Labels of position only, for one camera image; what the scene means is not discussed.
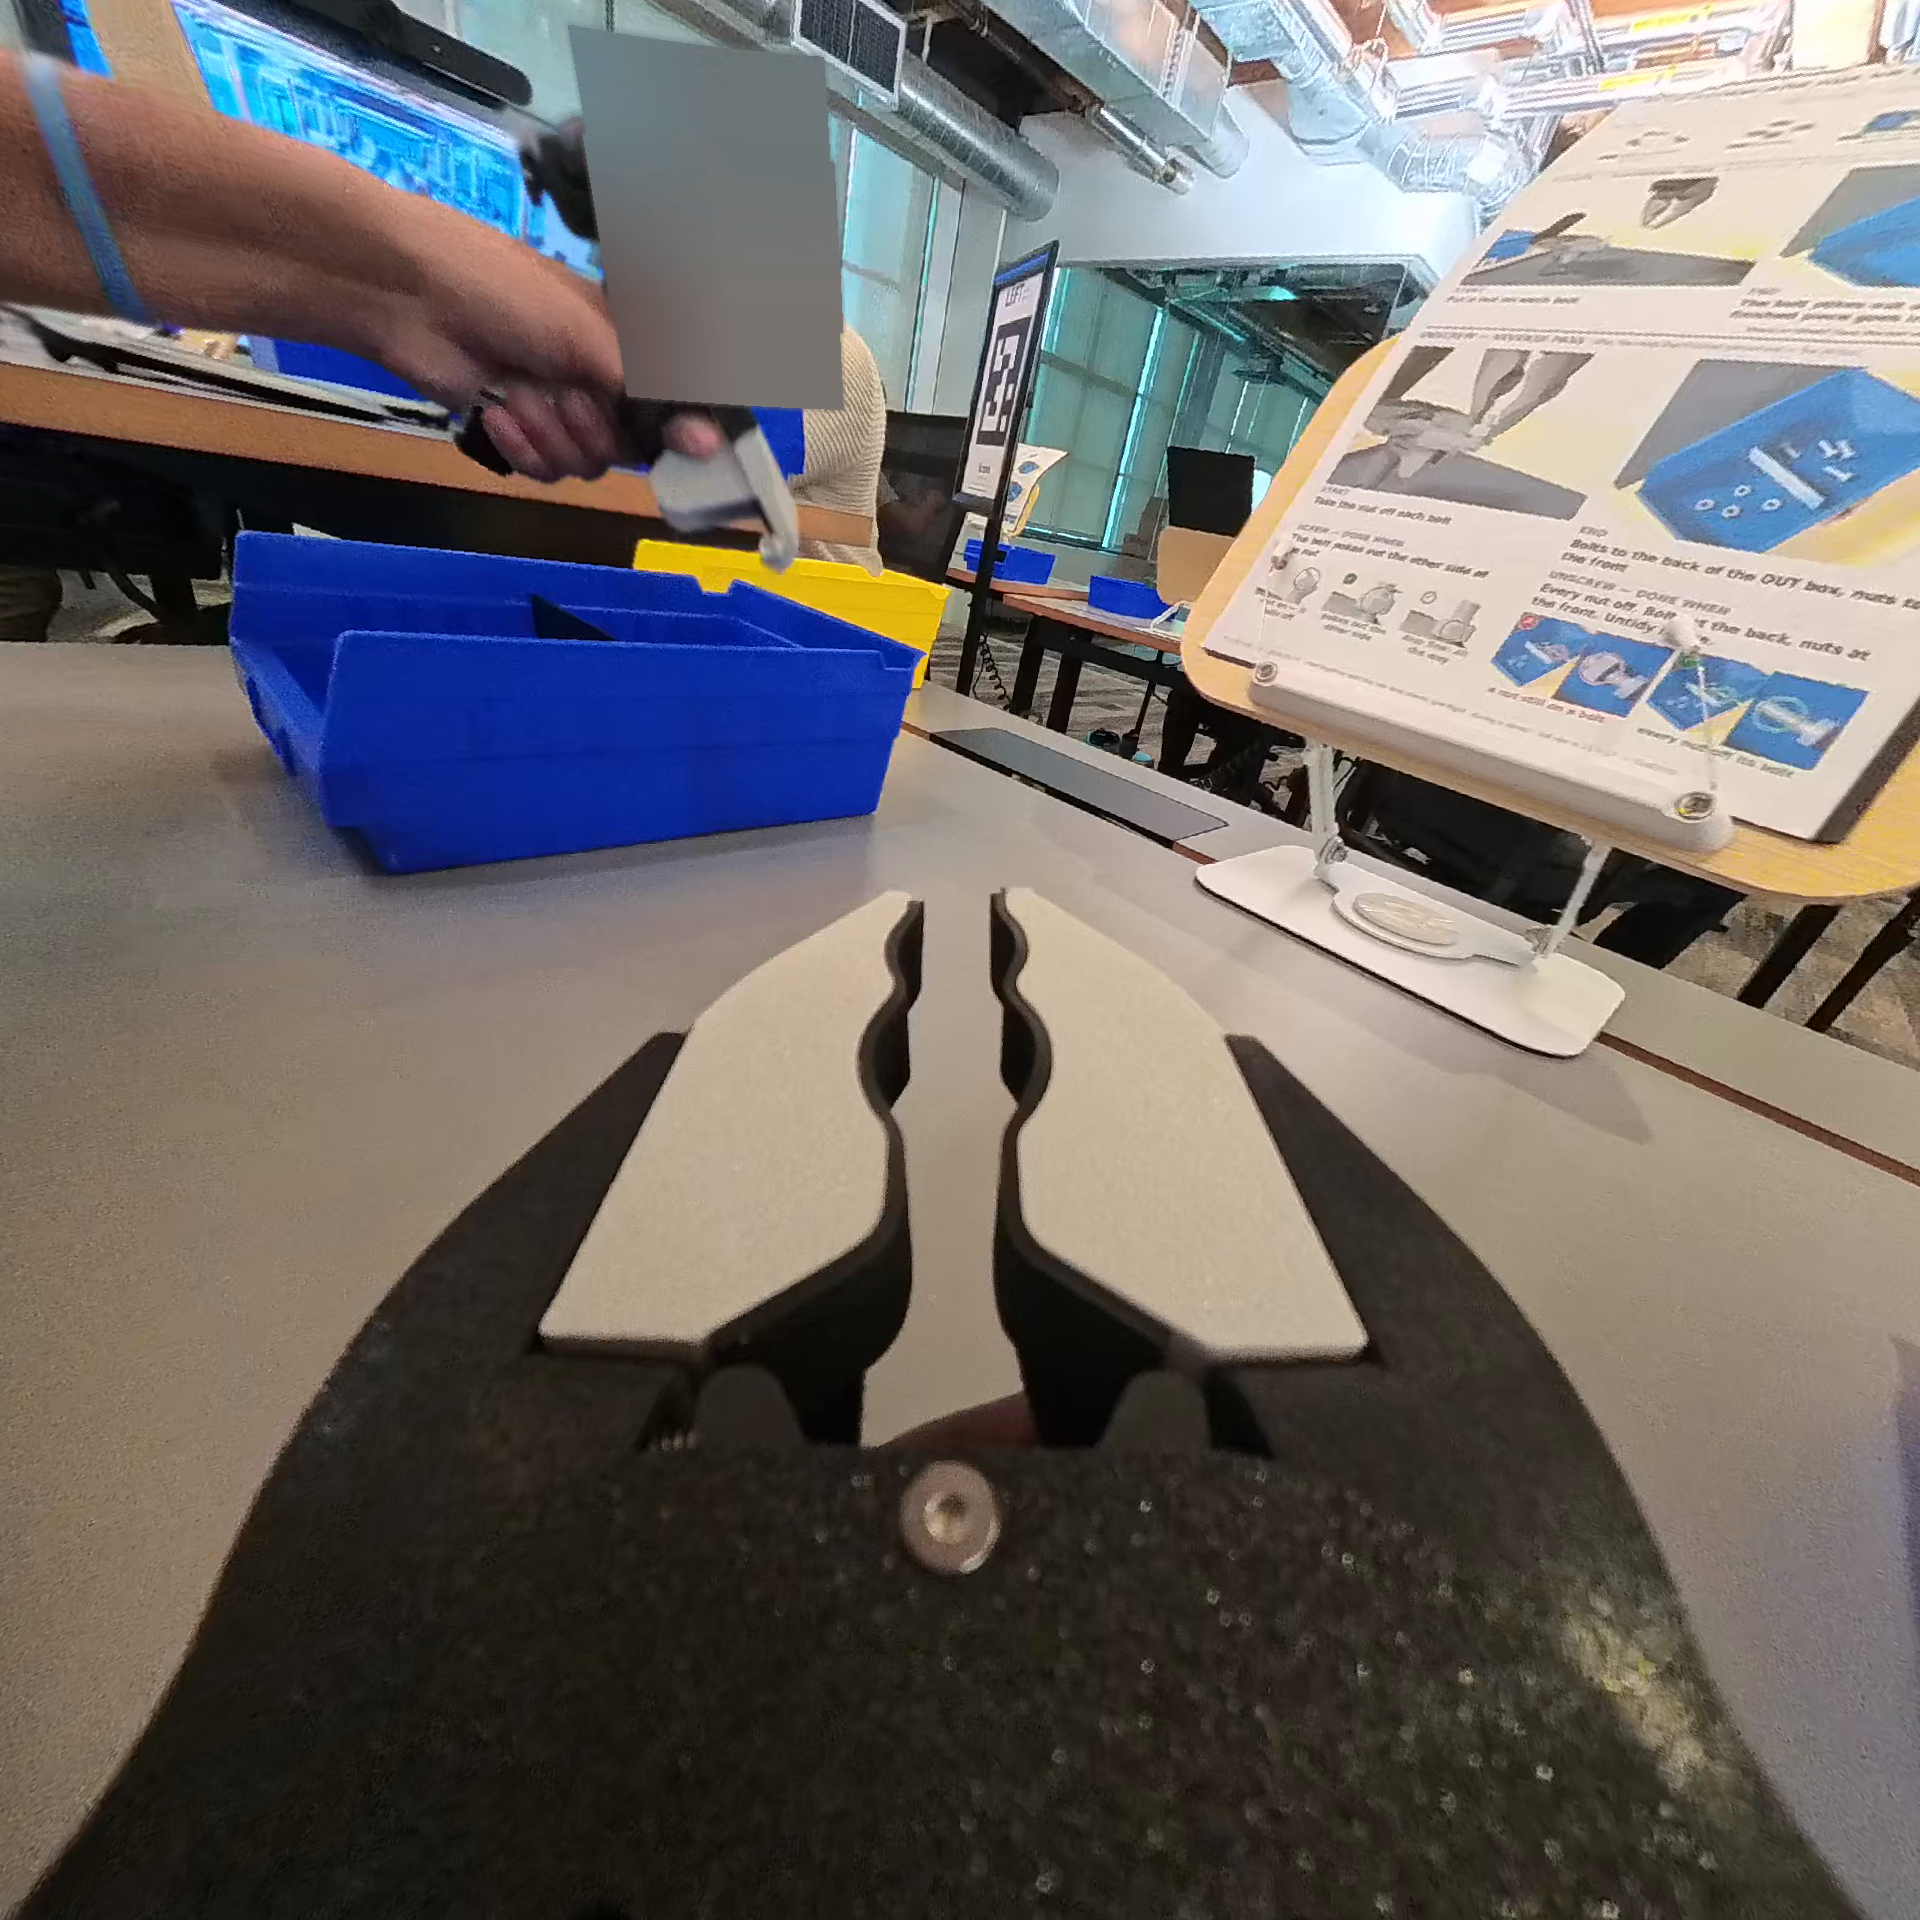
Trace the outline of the printed instruction sheet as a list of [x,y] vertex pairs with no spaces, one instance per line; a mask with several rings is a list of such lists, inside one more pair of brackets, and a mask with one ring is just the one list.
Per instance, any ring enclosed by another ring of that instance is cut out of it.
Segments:
[[1422,306],[1206,652],[1674,849],[1915,740],[1915,63],[1614,111]]

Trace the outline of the large display screen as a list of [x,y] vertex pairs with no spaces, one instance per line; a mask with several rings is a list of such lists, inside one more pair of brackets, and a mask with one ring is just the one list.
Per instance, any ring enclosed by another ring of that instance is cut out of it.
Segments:
[[[360,77],[344,62],[302,49],[230,7],[186,5],[183,11],[188,63],[208,89],[208,101],[183,108],[288,138],[347,159],[404,195],[444,205],[460,227],[460,246],[448,258],[537,258],[596,292],[586,277],[529,246],[522,234],[520,162],[505,134],[487,132],[472,117],[424,102],[395,85]],[[151,85],[113,82],[167,99]]]

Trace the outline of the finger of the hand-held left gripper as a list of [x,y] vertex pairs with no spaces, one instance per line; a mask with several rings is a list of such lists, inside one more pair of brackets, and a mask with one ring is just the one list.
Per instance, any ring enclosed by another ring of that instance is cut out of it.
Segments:
[[731,521],[760,525],[760,559],[788,572],[801,556],[801,507],[760,422],[723,422],[723,449],[696,455],[663,443],[649,463],[659,514],[681,532]]

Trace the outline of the neighbouring wooden-edged desk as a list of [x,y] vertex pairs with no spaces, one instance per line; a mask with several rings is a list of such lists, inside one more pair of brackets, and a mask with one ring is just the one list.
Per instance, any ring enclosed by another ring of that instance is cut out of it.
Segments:
[[294,521],[329,537],[626,567],[657,517],[648,475],[539,484],[466,459],[446,433],[313,417],[166,386],[7,348],[6,426],[194,489],[247,523]]

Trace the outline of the person's left hand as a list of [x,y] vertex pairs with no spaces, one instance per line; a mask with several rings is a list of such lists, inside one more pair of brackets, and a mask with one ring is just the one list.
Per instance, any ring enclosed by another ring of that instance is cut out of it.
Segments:
[[460,413],[507,473],[595,479],[641,457],[608,306],[561,268],[428,260],[368,324],[376,359]]

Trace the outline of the blue bin with black divider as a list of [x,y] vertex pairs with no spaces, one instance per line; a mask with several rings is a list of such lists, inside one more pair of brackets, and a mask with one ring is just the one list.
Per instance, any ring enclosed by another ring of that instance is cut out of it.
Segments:
[[384,873],[878,806],[920,654],[753,583],[242,532],[235,676]]

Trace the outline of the silver ventilation duct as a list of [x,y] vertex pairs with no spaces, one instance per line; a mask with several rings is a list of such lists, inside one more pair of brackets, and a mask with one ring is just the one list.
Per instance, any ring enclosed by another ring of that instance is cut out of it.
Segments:
[[723,44],[825,62],[831,102],[860,130],[1036,221],[1060,193],[1025,138],[1060,111],[1143,180],[1182,195],[1235,177],[1250,151],[1231,60],[1194,5],[1163,3],[666,3]]

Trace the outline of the blue wristband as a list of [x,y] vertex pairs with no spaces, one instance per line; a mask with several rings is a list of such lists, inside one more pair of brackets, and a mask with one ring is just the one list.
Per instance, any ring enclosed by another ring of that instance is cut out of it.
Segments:
[[65,99],[70,66],[48,54],[23,54],[20,73],[60,202],[98,282],[106,310],[123,322],[155,329],[160,321],[135,287]]

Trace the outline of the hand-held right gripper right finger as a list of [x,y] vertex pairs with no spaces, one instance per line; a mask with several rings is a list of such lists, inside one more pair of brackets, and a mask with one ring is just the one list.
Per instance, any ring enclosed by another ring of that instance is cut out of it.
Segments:
[[992,899],[992,1282],[1043,1445],[1102,1441],[1145,1375],[1353,1362],[1361,1311],[1231,1036],[1177,980],[1028,887]]

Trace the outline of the yellow plastic bin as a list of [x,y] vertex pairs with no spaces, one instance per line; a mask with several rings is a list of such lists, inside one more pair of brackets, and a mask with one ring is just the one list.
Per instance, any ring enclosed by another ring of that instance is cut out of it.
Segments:
[[947,586],[891,569],[873,574],[850,562],[806,558],[793,559],[786,569],[772,569],[754,551],[660,540],[641,540],[632,564],[641,572],[692,578],[707,593],[753,586],[866,634],[897,639],[920,655],[913,689],[926,684],[928,655],[940,636],[952,593]]

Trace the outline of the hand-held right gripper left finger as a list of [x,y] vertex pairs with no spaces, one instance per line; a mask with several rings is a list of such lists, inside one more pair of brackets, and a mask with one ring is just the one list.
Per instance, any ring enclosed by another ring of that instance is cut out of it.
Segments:
[[547,1354],[692,1385],[772,1375],[802,1431],[860,1441],[913,1292],[907,1019],[922,901],[880,894],[697,1018],[537,1329]]

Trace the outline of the marker sign on black pole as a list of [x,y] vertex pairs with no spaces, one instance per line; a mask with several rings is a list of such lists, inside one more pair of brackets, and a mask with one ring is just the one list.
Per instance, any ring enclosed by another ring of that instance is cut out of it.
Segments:
[[1033,394],[1044,338],[1058,245],[1019,257],[992,278],[990,322],[977,371],[977,391],[968,412],[968,437],[959,470],[956,503],[984,511],[969,613],[954,689],[969,697],[988,630],[992,586],[996,580],[1006,503],[1015,475],[1018,446]]

